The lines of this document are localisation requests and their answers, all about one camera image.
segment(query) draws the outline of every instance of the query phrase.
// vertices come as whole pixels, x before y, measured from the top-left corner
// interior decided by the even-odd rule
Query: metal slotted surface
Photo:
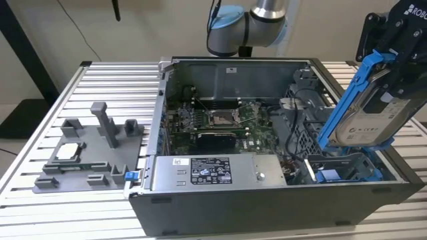
[[[356,67],[323,63],[345,87]],[[0,186],[0,239],[143,239],[144,231],[121,190],[33,194],[31,188],[63,135],[65,118],[95,125],[88,114],[93,101],[105,101],[108,115],[119,124],[137,119],[145,126],[139,165],[145,159],[155,108],[157,63],[93,63],[81,67],[44,122],[19,154]],[[395,136],[394,147],[427,182],[427,131],[411,120]],[[399,205],[383,206],[356,226],[279,232],[203,236],[192,240],[406,240],[427,239],[427,188]]]

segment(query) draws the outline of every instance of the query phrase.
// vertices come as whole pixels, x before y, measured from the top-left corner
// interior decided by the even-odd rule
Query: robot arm
[[[211,9],[205,47],[215,56],[240,55],[244,47],[267,47],[285,34],[284,0],[257,0],[248,12],[237,5],[221,6],[217,0]]]
[[[427,1],[402,0],[388,16],[365,16],[361,61],[320,131],[323,150],[390,146],[392,136],[427,101]]]

